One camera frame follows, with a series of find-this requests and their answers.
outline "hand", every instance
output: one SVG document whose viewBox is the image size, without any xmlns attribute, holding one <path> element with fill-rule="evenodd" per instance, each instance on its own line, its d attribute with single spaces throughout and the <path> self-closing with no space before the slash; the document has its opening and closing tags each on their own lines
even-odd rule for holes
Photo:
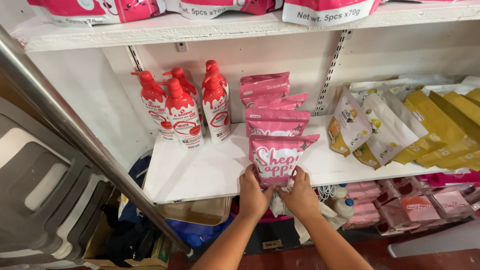
<svg viewBox="0 0 480 270">
<path fill-rule="evenodd" d="M 239 216 L 255 220 L 257 223 L 267 211 L 275 186 L 271 185 L 262 192 L 253 173 L 254 169 L 255 166 L 250 164 L 245 173 L 240 175 Z"/>
<path fill-rule="evenodd" d="M 287 208 L 300 221 L 312 215 L 320 214 L 318 196 L 310 186 L 310 176 L 301 167 L 295 167 L 297 174 L 293 176 L 293 187 L 290 193 L 280 187 L 276 191 L 285 202 Z"/>
</svg>

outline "white cloth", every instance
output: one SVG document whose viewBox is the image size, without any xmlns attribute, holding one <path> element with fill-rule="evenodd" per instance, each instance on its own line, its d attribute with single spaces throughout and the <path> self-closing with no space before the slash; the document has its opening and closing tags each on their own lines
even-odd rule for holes
<svg viewBox="0 0 480 270">
<path fill-rule="evenodd" d="M 282 187 L 282 190 L 285 192 L 290 192 L 292 186 L 293 180 L 289 180 L 287 183 L 287 187 Z M 310 234 L 308 233 L 305 226 L 303 226 L 300 220 L 297 219 L 297 217 L 295 217 L 292 212 L 290 212 L 290 210 L 287 208 L 286 204 L 280 198 L 276 191 L 273 192 L 272 199 L 270 200 L 270 210 L 275 217 L 277 217 L 278 215 L 287 215 L 293 217 L 295 230 L 299 235 L 300 244 L 303 244 L 307 242 L 308 239 L 310 239 Z M 318 210 L 322 213 L 322 215 L 326 217 L 334 218 L 337 216 L 337 213 L 335 211 L 333 211 L 332 209 L 330 209 L 330 207 L 320 201 L 318 201 Z"/>
</svg>

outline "metal pole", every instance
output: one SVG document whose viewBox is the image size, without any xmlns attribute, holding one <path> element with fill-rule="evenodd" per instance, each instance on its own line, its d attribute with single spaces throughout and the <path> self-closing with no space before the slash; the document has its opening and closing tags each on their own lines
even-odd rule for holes
<svg viewBox="0 0 480 270">
<path fill-rule="evenodd" d="M 77 150 L 188 256 L 193 250 L 165 222 L 160 212 L 88 126 L 0 25 L 0 74 Z"/>
</svg>

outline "forearm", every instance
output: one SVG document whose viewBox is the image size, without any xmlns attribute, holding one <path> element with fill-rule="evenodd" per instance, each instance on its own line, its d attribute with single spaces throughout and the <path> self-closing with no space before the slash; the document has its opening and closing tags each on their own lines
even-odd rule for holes
<svg viewBox="0 0 480 270">
<path fill-rule="evenodd" d="M 373 270 L 321 213 L 300 220 L 329 270 Z"/>
<path fill-rule="evenodd" d="M 235 270 L 258 220 L 239 214 L 192 270 Z"/>
</svg>

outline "shelf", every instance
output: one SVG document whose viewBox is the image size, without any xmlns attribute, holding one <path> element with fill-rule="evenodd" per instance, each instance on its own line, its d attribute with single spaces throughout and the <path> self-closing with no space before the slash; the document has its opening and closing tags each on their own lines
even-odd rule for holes
<svg viewBox="0 0 480 270">
<path fill-rule="evenodd" d="M 320 134 L 320 139 L 305 151 L 298 163 L 310 174 L 312 186 L 447 171 L 397 162 L 374 171 L 353 155 L 344 158 L 328 148 L 326 125 L 330 119 L 330 115 L 311 117 L 303 133 Z M 205 144 L 194 151 L 181 150 L 180 144 L 158 137 L 144 191 L 158 204 L 238 195 L 238 178 L 251 164 L 245 123 L 233 124 L 231 132 L 225 143 L 213 145 L 207 137 Z"/>
<path fill-rule="evenodd" d="M 479 12 L 480 0 L 432 4 L 387 2 L 369 17 L 329 27 L 284 23 L 282 11 L 261 16 L 226 12 L 212 20 L 189 20 L 180 14 L 166 14 L 147 20 L 91 28 L 57 27 L 34 17 L 9 29 L 9 32 L 25 51 L 34 52 L 478 20 Z"/>
</svg>

